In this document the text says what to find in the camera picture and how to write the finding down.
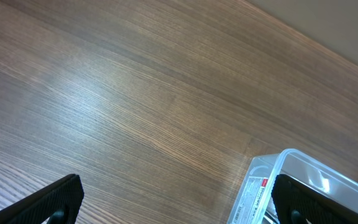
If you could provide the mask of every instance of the wood grain surface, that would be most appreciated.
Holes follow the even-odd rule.
[[[241,0],[0,0],[0,209],[70,174],[77,223],[225,223],[250,160],[358,182],[358,67]]]

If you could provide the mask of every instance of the transparent plastic box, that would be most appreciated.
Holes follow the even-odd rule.
[[[358,183],[296,149],[253,158],[227,224],[269,223],[275,177],[286,174],[358,213]]]

